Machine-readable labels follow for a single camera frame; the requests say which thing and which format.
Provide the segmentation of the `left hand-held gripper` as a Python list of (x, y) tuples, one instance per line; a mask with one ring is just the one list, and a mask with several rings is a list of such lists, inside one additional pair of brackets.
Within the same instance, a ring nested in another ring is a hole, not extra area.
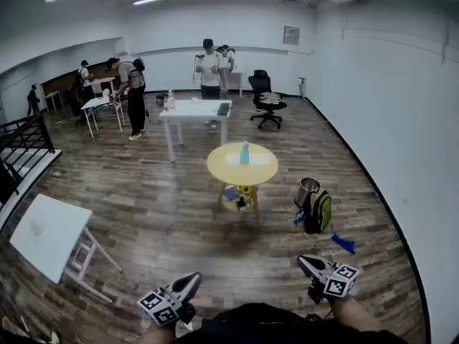
[(166, 287), (149, 292), (137, 301), (137, 305), (159, 326), (178, 321), (188, 325), (196, 313), (191, 300), (201, 283), (199, 272), (183, 274)]

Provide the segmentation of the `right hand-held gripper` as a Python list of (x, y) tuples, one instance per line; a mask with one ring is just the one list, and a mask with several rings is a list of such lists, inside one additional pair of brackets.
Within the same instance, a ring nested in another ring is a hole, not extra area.
[(359, 276), (359, 270), (347, 264), (332, 265), (327, 259), (314, 255), (300, 255), (297, 265), (311, 279), (309, 297), (316, 303), (324, 299), (344, 298)]

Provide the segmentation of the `person's left forearm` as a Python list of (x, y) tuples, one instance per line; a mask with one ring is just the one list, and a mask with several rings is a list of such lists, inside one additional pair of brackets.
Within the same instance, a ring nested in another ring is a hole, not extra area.
[(159, 326), (151, 323), (138, 344), (172, 344), (176, 339), (176, 323)]

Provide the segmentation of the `person's right forearm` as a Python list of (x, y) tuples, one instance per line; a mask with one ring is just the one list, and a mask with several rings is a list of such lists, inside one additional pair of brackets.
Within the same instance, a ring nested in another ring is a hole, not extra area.
[(379, 332), (383, 330), (381, 323), (353, 296), (329, 297), (328, 303), (335, 318), (339, 319), (342, 325), (351, 327), (360, 332)]

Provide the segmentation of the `blue cloth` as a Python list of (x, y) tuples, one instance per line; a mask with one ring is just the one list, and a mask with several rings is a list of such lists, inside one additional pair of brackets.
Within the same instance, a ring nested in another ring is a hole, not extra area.
[(350, 254), (355, 255), (355, 241), (342, 239), (337, 233), (333, 234), (331, 240), (343, 249), (345, 249)]

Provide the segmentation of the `green black backpack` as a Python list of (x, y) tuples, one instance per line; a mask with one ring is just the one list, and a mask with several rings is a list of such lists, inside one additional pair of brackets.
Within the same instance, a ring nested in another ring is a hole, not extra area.
[(327, 191), (312, 193), (304, 206), (307, 234), (321, 233), (331, 220), (331, 196)]

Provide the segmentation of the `metal trash bin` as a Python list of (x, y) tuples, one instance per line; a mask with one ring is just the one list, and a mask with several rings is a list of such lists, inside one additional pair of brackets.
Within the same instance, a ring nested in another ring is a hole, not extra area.
[(319, 189), (320, 183), (316, 179), (311, 177), (302, 178), (294, 198), (295, 205), (300, 209), (304, 209), (310, 204), (312, 194), (316, 194)]

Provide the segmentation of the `person's black shirt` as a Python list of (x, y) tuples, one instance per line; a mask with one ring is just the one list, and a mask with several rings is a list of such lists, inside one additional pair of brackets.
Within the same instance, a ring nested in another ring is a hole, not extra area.
[(387, 331), (361, 331), (339, 319), (307, 320), (265, 303), (221, 312), (173, 344), (407, 344)]

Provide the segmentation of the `small white square table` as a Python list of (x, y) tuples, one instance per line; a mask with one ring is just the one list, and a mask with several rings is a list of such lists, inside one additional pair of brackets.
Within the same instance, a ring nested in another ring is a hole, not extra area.
[(92, 211), (38, 195), (11, 236), (20, 255), (51, 282), (64, 275), (100, 299), (113, 300), (85, 281), (94, 254), (100, 252), (119, 272), (123, 269), (87, 227)]

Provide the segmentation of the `white rectangular table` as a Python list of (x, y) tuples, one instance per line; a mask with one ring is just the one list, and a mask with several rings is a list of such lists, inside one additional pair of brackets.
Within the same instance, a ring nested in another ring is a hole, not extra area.
[[(231, 104), (230, 112), (226, 117), (218, 116), (217, 110), (221, 103), (229, 102)], [(162, 111), (159, 114), (159, 119), (164, 124), (164, 131), (166, 136), (166, 144), (168, 148), (169, 160), (174, 163), (176, 158), (174, 154), (173, 142), (170, 131), (170, 124), (176, 123), (179, 136), (179, 145), (183, 145), (183, 137), (181, 131), (181, 124), (185, 120), (216, 120), (220, 122), (220, 143), (225, 145), (227, 143), (227, 134), (230, 121), (230, 113), (232, 109), (231, 100), (200, 100), (199, 103), (194, 103), (192, 100), (177, 100), (176, 112), (171, 114), (169, 111)]]

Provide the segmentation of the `white desk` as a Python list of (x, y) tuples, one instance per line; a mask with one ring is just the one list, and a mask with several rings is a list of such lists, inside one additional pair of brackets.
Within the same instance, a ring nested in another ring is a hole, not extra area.
[(242, 94), (243, 94), (242, 82), (243, 82), (243, 71), (242, 70), (239, 70), (239, 69), (233, 70), (229, 74), (228, 89), (230, 92), (236, 92), (239, 98), (242, 98)]

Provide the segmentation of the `white folding table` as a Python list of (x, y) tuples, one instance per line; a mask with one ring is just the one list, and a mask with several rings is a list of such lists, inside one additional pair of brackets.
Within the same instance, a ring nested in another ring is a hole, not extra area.
[(83, 111), (85, 115), (86, 123), (90, 131), (91, 138), (94, 138), (91, 123), (94, 124), (95, 130), (98, 131), (98, 123), (95, 118), (96, 110), (99, 110), (101, 108), (107, 108), (110, 106), (115, 109), (115, 115), (117, 117), (118, 127), (120, 130), (120, 133), (123, 133), (123, 126), (126, 124), (126, 121), (125, 121), (125, 117), (123, 114), (122, 102), (120, 100), (110, 100), (108, 97), (97, 97), (97, 98), (89, 100), (87, 103), (85, 103), (81, 107), (81, 110)]

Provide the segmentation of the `black stair railing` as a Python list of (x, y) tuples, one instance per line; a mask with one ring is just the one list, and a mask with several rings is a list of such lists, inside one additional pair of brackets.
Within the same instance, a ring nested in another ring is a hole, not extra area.
[(0, 210), (48, 155), (55, 153), (41, 114), (0, 125)]

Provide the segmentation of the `pinkish table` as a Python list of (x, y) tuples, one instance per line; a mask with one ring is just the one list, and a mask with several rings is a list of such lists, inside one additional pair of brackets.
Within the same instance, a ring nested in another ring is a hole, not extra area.
[(110, 91), (113, 92), (114, 91), (114, 85), (113, 85), (113, 81), (114, 81), (114, 77), (105, 77), (105, 78), (101, 78), (101, 79), (94, 79), (92, 82), (91, 82), (91, 87), (93, 89), (93, 93), (94, 95), (99, 95), (103, 92), (104, 90), (104, 85), (110, 85)]

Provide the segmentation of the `grey wall electrical panel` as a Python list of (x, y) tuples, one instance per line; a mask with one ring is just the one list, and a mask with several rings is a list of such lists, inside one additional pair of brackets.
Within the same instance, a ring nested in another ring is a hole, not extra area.
[(297, 27), (284, 26), (283, 44), (299, 45), (300, 29)]

